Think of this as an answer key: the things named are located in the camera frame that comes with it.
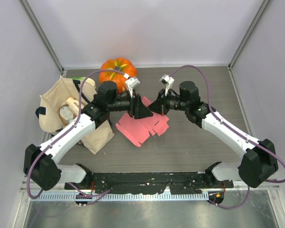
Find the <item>pink paper box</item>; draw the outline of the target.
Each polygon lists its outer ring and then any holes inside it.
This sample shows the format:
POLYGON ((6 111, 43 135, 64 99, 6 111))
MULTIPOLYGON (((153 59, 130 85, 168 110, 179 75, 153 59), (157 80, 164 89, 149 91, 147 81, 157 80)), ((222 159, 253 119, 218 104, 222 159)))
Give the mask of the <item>pink paper box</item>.
POLYGON ((163 135, 169 128, 168 121, 166 115, 157 113, 143 119, 133 119, 124 114, 115 126, 132 144, 141 147, 150 136, 163 135))

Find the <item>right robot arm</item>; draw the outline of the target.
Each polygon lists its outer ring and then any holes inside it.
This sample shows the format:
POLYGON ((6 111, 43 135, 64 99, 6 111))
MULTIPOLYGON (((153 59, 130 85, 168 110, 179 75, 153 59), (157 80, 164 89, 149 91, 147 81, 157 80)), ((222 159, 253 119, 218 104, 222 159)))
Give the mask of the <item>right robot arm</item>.
POLYGON ((217 162, 206 169, 205 182, 217 187, 222 181, 239 180, 257 188, 278 170, 274 144, 258 140, 224 119, 213 107, 200 99, 199 90, 192 81, 182 82, 177 94, 169 87, 162 89, 148 107, 151 111, 166 115, 170 110, 183 111, 187 119, 228 145, 241 162, 217 162))

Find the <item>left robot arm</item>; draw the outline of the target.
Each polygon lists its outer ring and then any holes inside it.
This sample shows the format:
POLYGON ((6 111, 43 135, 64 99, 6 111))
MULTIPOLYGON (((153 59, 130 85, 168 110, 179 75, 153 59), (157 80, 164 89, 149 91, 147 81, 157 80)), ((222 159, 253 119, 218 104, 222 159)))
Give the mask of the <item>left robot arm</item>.
POLYGON ((31 144, 26 148, 24 173, 28 180, 33 180, 44 191, 58 183, 88 189, 93 177, 87 167, 82 164, 59 165, 59 162, 78 141, 107 121, 111 112, 118 111, 126 111, 134 119, 153 116, 139 94, 124 92, 119 95, 115 82, 103 82, 92 102, 72 123, 40 146, 31 144))

